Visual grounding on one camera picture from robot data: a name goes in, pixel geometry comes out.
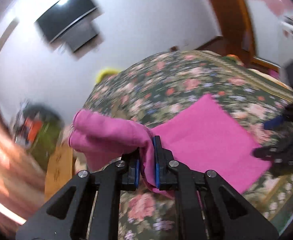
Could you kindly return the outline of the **pink pants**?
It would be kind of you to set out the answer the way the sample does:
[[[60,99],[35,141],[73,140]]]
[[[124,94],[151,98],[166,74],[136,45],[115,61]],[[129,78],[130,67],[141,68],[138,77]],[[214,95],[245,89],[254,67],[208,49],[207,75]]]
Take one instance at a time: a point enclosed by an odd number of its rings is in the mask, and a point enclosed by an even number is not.
[[[158,193],[152,144],[156,135],[176,160],[198,172],[215,170],[241,193],[270,168],[268,161],[252,155],[258,143],[209,94],[152,129],[82,109],[74,116],[68,144],[85,154],[92,171],[124,153],[140,150],[144,183]]]

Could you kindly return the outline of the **wooden carved headboard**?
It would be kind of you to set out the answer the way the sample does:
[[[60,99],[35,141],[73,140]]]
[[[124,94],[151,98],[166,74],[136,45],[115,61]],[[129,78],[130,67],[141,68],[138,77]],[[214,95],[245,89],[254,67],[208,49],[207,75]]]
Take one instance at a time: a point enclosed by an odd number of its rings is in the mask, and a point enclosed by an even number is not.
[[[48,201],[73,177],[73,151],[65,141],[50,156],[45,178],[45,201]]]

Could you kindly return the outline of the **green patterned bag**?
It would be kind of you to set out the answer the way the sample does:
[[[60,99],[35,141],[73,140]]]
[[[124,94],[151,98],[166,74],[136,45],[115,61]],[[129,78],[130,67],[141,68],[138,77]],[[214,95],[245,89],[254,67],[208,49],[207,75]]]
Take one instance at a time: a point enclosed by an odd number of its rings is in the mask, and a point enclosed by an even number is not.
[[[45,122],[28,150],[28,153],[44,171],[47,170],[50,156],[55,151],[60,132],[60,122]]]

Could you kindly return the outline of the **orange box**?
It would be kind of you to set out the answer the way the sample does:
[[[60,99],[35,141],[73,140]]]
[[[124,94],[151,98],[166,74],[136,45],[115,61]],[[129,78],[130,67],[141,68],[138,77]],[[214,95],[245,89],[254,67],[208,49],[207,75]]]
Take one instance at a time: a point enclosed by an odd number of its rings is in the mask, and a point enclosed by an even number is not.
[[[43,122],[37,119],[27,118],[25,120],[24,126],[27,131],[27,140],[29,142],[34,142],[38,132],[42,128]]]

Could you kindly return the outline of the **grey plush pillow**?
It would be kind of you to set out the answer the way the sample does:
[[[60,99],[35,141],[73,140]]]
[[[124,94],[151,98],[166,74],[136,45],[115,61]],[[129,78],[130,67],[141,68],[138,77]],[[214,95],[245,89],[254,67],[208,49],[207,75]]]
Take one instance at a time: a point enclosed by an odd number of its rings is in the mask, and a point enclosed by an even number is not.
[[[38,117],[43,122],[61,122],[60,116],[55,111],[41,104],[27,105],[22,113],[24,118],[32,120]]]

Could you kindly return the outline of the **yellow plush object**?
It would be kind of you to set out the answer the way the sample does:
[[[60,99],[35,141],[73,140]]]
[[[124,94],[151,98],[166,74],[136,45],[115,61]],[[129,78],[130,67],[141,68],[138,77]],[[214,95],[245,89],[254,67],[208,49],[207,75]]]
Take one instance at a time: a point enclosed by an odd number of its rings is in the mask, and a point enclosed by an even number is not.
[[[102,69],[96,76],[96,83],[101,83],[104,79],[107,79],[110,76],[117,75],[118,73],[120,73],[120,71],[114,68]]]

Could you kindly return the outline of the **wooden door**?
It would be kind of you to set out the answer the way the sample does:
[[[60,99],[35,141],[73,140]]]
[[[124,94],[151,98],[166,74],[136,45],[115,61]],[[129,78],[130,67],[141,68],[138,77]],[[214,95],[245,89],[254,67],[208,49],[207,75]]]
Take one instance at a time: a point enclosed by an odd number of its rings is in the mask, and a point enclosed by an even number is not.
[[[221,29],[221,35],[207,42],[202,48],[209,50],[216,48],[216,52],[223,56],[234,54],[247,68],[279,72],[277,65],[257,57],[252,20],[245,0],[209,1]]]

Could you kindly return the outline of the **wall mounted television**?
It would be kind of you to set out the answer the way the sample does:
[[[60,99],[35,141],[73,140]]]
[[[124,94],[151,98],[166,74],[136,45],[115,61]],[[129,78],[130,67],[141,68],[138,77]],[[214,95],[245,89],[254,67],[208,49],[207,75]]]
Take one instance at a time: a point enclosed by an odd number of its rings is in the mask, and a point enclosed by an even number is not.
[[[72,52],[98,36],[89,14],[97,10],[93,0],[59,0],[36,21],[47,42],[65,42]]]

